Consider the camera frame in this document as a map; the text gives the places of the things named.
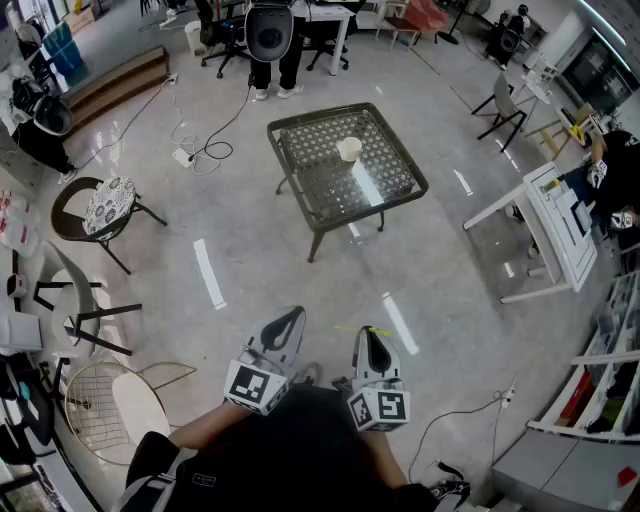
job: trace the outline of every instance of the white wall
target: white wall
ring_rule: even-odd
[[[484,17],[491,22],[498,21],[505,9],[517,11],[520,4],[527,4],[531,17],[551,33],[574,8],[576,0],[491,0],[491,7]]]
[[[634,92],[627,101],[618,107],[624,129],[636,137],[640,137],[640,89]]]
[[[558,28],[542,41],[545,60],[555,65],[586,28],[580,15],[576,11],[569,11]]]

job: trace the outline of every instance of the wooden step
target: wooden step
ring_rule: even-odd
[[[155,48],[100,77],[69,99],[73,113],[71,136],[105,112],[128,99],[159,86],[167,79],[168,61],[163,47]]]
[[[163,46],[158,46],[105,73],[86,87],[65,97],[65,100],[71,109],[75,109],[80,107],[82,103],[91,101],[94,96],[103,93],[105,89],[113,87],[131,75],[161,62],[167,62],[167,54]]]

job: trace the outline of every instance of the metal table frame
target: metal table frame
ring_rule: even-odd
[[[304,191],[300,190],[297,186],[296,179],[294,177],[295,170],[292,168],[293,162],[287,161],[287,158],[285,157],[282,151],[283,148],[281,144],[281,138],[279,134],[276,138],[276,135],[274,135],[274,132],[282,130],[283,128],[294,126],[294,125],[303,125],[309,122],[317,122],[323,119],[335,117],[336,115],[340,115],[340,114],[344,115],[344,114],[360,113],[362,112],[363,109],[367,110],[373,116],[374,120],[378,124],[378,127],[384,131],[384,134],[389,139],[389,142],[398,152],[399,157],[408,166],[413,178],[416,180],[416,184],[418,185],[419,189],[403,197],[392,199],[389,202],[385,202],[377,206],[372,206],[371,208],[365,211],[362,211],[360,213],[354,214],[353,216],[342,218],[342,219],[330,220],[324,223],[318,223],[315,219],[315,213],[311,212],[307,206],[307,202],[305,201],[305,198],[304,198]],[[371,103],[355,103],[355,104],[346,105],[343,107],[318,110],[316,112],[310,112],[307,114],[301,114],[298,116],[292,116],[292,117],[287,117],[285,119],[272,121],[267,126],[267,136],[269,137],[269,142],[271,142],[271,145],[273,146],[273,150],[275,151],[276,156],[278,157],[278,161],[280,162],[280,165],[282,166],[282,170],[284,171],[284,174],[285,174],[285,177],[282,179],[282,181],[280,181],[278,188],[276,189],[276,194],[281,193],[282,185],[286,181],[288,181],[289,184],[291,185],[291,189],[293,190],[293,194],[296,200],[298,201],[298,205],[302,210],[302,214],[304,215],[304,218],[307,221],[309,229],[313,231],[313,242],[311,244],[311,250],[309,252],[309,258],[308,258],[309,263],[313,263],[314,256],[316,254],[316,251],[318,250],[318,247],[320,246],[320,242],[322,242],[322,238],[324,237],[325,233],[332,231],[334,229],[337,229],[339,227],[346,226],[347,224],[350,224],[352,222],[356,222],[358,220],[364,219],[366,217],[370,217],[372,215],[377,215],[377,214],[380,214],[380,219],[382,221],[380,227],[378,228],[378,231],[382,231],[384,228],[385,210],[389,210],[390,208],[395,208],[396,206],[400,206],[401,204],[408,203],[410,201],[415,201],[416,199],[419,199],[420,197],[422,197],[429,189],[429,184],[427,183],[427,180],[425,179],[425,177],[422,175],[422,172],[418,168],[418,165],[415,163],[413,158],[411,158],[411,155],[409,155],[409,152],[406,150],[402,142],[400,142],[400,139],[395,134],[395,132],[391,129],[389,124],[385,121],[384,117],[382,117],[382,114],[380,114],[378,109]]]

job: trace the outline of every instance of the bottle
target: bottle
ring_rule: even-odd
[[[3,190],[0,197],[0,214],[7,220],[15,220],[34,228],[40,222],[38,209],[24,197],[13,194],[10,190]]]
[[[24,222],[8,220],[0,217],[0,242],[18,252],[23,258],[33,256],[40,245],[40,237],[36,230]]]

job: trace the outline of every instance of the person's legs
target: person's legs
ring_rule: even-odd
[[[256,97],[265,99],[267,97],[266,90],[271,82],[271,63],[251,59],[251,74],[253,75],[253,85],[257,90]]]
[[[33,120],[18,125],[12,138],[25,153],[60,174],[67,174],[73,169],[62,145],[62,139],[42,131]]]
[[[293,37],[287,53],[280,59],[280,87],[287,91],[295,89],[296,77],[300,57],[302,57],[302,43],[304,38],[300,35],[300,28],[305,23],[302,18],[294,18]]]

